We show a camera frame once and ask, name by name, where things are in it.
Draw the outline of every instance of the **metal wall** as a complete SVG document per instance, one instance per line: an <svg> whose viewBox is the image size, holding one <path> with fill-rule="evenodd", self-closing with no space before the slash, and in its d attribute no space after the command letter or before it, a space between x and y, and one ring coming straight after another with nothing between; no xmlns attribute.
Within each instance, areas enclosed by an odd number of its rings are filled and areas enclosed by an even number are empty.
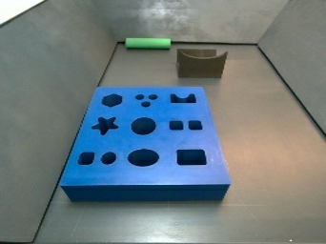
<svg viewBox="0 0 326 244"><path fill-rule="evenodd" d="M116 45L105 24L92 1L54 0L0 29L0 241L34 238Z"/></svg>
<svg viewBox="0 0 326 244"><path fill-rule="evenodd" d="M287 0L96 0L112 32L181 42L256 43Z"/></svg>
<svg viewBox="0 0 326 244"><path fill-rule="evenodd" d="M326 132L326 1L291 0L257 46Z"/></svg>

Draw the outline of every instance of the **rounded square hole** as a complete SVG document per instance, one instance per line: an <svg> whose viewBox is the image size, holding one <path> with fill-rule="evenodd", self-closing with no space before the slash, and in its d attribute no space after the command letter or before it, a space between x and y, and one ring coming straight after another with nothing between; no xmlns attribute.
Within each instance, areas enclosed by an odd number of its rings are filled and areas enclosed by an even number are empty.
<svg viewBox="0 0 326 244"><path fill-rule="evenodd" d="M81 152L77 159L77 164L80 165L90 165L94 161L94 153L93 152Z"/></svg>
<svg viewBox="0 0 326 244"><path fill-rule="evenodd" d="M177 165L205 165L204 150L176 150Z"/></svg>
<svg viewBox="0 0 326 244"><path fill-rule="evenodd" d="M203 129L201 121L189 120L188 121L188 129L189 130L201 130Z"/></svg>
<svg viewBox="0 0 326 244"><path fill-rule="evenodd" d="M169 130L183 130L183 122L179 120L169 121Z"/></svg>

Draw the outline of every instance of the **blue foam block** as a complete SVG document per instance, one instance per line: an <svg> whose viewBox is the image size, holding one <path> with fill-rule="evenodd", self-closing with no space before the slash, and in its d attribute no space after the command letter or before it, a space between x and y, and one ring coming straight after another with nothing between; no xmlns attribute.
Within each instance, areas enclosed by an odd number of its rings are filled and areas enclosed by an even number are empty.
<svg viewBox="0 0 326 244"><path fill-rule="evenodd" d="M60 186L70 201L223 199L231 184L203 88L97 88Z"/></svg>

